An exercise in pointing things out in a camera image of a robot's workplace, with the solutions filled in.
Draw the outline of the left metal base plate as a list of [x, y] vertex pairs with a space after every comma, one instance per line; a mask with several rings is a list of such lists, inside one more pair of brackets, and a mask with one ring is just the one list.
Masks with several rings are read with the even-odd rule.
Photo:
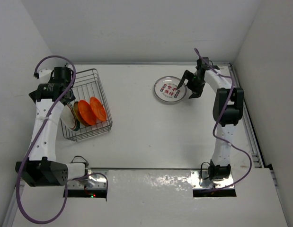
[[106, 190], [108, 188], [108, 179], [103, 173], [91, 173], [81, 179], [68, 181], [67, 187], [70, 190]]

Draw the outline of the metal base plate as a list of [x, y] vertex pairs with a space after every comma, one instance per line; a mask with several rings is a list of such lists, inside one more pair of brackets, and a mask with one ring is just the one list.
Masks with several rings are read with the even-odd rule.
[[91, 173], [81, 179], [68, 181], [67, 187], [70, 190], [106, 190], [108, 188], [108, 179], [103, 173]]
[[233, 176], [230, 174], [228, 178], [223, 178], [220, 180], [210, 180], [210, 179], [202, 179], [200, 175], [200, 169], [190, 170], [191, 171], [191, 185], [194, 190], [209, 190], [212, 188], [220, 189], [223, 188], [224, 190], [234, 189], [235, 186], [229, 186], [226, 188], [227, 185], [234, 183]]

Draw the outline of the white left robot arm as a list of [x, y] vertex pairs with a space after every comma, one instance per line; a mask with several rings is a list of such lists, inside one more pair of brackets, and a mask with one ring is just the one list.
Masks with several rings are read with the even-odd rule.
[[18, 161], [15, 170], [31, 187], [65, 186], [73, 178], [85, 174], [83, 164], [63, 164], [56, 161], [55, 143], [63, 109], [75, 96], [69, 90], [59, 100], [67, 86], [71, 85], [73, 70], [62, 66], [49, 72], [37, 89], [29, 93], [36, 105], [36, 118], [31, 139], [32, 149], [24, 161]]

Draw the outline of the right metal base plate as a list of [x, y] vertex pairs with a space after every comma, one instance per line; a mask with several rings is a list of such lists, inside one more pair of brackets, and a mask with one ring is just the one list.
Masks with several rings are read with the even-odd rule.
[[228, 178], [223, 178], [220, 180], [210, 180], [210, 179], [202, 179], [200, 175], [200, 169], [190, 170], [191, 171], [191, 185], [194, 190], [209, 190], [212, 188], [220, 189], [223, 188], [224, 190], [234, 189], [235, 186], [229, 186], [226, 188], [227, 185], [234, 183], [233, 176], [230, 174]]

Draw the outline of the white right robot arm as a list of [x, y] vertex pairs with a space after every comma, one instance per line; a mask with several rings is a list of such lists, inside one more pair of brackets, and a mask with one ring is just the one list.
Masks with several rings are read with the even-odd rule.
[[200, 98], [206, 84], [215, 92], [213, 118], [215, 126], [213, 136], [216, 138], [213, 156], [208, 167], [209, 180], [222, 180], [231, 173], [231, 143], [235, 127], [243, 116], [244, 91], [234, 87], [227, 76], [220, 74], [220, 68], [212, 65], [206, 57], [196, 61], [196, 72], [186, 70], [177, 88], [187, 80], [186, 87], [191, 90], [190, 99]]

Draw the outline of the small orange plate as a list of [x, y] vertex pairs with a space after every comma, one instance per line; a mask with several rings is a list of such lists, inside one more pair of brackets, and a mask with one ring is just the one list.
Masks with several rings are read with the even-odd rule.
[[89, 100], [92, 111], [95, 116], [101, 121], [105, 122], [107, 120], [107, 114], [105, 112], [104, 106], [102, 103], [95, 97], [91, 97]]

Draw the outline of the white plate green red rim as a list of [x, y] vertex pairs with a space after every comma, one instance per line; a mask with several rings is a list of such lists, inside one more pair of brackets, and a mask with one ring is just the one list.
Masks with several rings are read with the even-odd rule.
[[80, 122], [76, 118], [72, 104], [67, 104], [64, 106], [60, 119], [69, 130], [78, 131], [80, 129]]

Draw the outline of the large orange plate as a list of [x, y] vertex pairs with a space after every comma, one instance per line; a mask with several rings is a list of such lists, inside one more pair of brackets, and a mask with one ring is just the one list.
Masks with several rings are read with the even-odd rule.
[[87, 101], [80, 100], [78, 102], [78, 109], [81, 117], [87, 124], [95, 125], [97, 123], [97, 117]]

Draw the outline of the olive brown plate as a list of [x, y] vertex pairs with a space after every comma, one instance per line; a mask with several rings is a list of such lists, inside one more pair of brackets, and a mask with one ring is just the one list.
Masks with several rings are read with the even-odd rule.
[[79, 112], [79, 108], [78, 108], [78, 101], [76, 101], [76, 102], [74, 102], [74, 105], [73, 105], [73, 107], [74, 107], [74, 112], [75, 112], [75, 115], [76, 115], [76, 118], [79, 120], [79, 122], [82, 124], [82, 125], [84, 125], [84, 126], [86, 126], [86, 122], [83, 120], [83, 118], [81, 117], [81, 114], [80, 114], [80, 112]]

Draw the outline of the white front foam board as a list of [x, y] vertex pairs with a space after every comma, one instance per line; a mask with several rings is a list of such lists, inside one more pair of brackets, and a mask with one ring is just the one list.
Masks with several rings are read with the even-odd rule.
[[107, 198], [63, 198], [25, 186], [21, 201], [53, 227], [290, 227], [271, 173], [253, 169], [234, 197], [195, 198], [189, 171], [111, 170]]

